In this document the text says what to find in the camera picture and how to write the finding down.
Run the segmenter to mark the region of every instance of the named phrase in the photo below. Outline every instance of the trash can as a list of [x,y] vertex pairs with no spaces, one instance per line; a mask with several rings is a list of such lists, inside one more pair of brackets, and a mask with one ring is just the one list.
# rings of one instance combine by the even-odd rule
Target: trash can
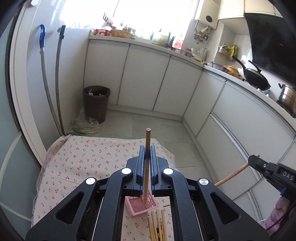
[[83,89],[84,110],[99,123],[106,119],[107,105],[110,96],[110,89],[103,86],[92,85]]

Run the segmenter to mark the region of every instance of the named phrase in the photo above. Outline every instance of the black wok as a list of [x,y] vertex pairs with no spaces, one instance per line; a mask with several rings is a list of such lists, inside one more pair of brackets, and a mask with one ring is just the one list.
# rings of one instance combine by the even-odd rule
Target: black wok
[[270,88],[270,84],[268,83],[267,79],[262,74],[260,74],[261,70],[252,61],[249,60],[249,62],[256,67],[257,71],[254,69],[247,69],[237,57],[233,55],[231,57],[243,67],[244,77],[246,78],[247,82],[250,83],[250,85],[263,91]]

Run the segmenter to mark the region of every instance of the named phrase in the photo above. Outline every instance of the cherry print tablecloth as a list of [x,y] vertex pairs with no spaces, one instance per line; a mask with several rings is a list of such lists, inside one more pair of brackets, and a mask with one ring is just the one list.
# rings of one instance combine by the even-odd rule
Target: cherry print tablecloth
[[[145,139],[116,139],[68,135],[60,137],[47,151],[37,181],[38,194],[34,200],[32,226],[61,202],[88,177],[104,179],[126,166],[129,158],[139,155]],[[174,168],[175,157],[156,139],[151,139],[157,156],[167,159]],[[169,204],[168,197],[156,198],[159,208]],[[130,217],[125,207],[122,241],[150,240],[147,217],[144,213]],[[173,241],[170,207],[165,208],[168,241]]]

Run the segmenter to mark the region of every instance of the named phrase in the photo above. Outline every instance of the pink tray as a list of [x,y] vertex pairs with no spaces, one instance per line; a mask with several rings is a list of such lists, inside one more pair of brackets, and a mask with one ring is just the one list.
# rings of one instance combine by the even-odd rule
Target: pink tray
[[125,204],[130,216],[136,216],[158,208],[158,203],[152,196],[150,190],[148,190],[146,205],[144,204],[143,197],[126,197]]

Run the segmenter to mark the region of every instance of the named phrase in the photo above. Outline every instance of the kitchen cabinet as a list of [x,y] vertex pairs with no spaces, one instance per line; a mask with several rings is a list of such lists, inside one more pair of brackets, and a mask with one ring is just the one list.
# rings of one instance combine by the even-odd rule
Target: kitchen cabinet
[[257,208],[256,201],[253,196],[250,194],[250,191],[247,191],[240,197],[234,200],[235,204],[238,205],[241,209],[243,209],[251,218],[254,220],[261,221],[260,212]]
[[[222,180],[246,163],[246,155],[240,150],[227,129],[212,114],[209,115],[197,135],[197,141],[206,154],[217,178]],[[257,183],[250,167],[221,185],[222,191],[235,199]]]
[[201,73],[201,68],[172,57],[153,110],[183,116]]
[[184,114],[184,119],[196,136],[210,114],[225,79],[203,71],[191,101]]
[[280,192],[264,178],[252,188],[262,219],[268,218],[275,208]]
[[86,54],[84,87],[102,85],[110,88],[109,103],[117,104],[128,44],[90,41]]
[[293,142],[290,149],[280,160],[280,163],[296,170],[296,143]]
[[168,54],[131,45],[122,77],[118,105],[152,110],[169,59]]
[[248,155],[259,153],[267,162],[277,163],[295,136],[274,111],[235,84],[225,83],[213,112]]
[[275,15],[274,6],[268,0],[245,0],[246,13],[265,13]]
[[243,17],[244,0],[221,0],[218,19]]
[[274,13],[275,13],[275,15],[276,16],[278,16],[278,17],[283,17],[282,15],[281,15],[281,13],[276,9],[276,7],[274,6]]

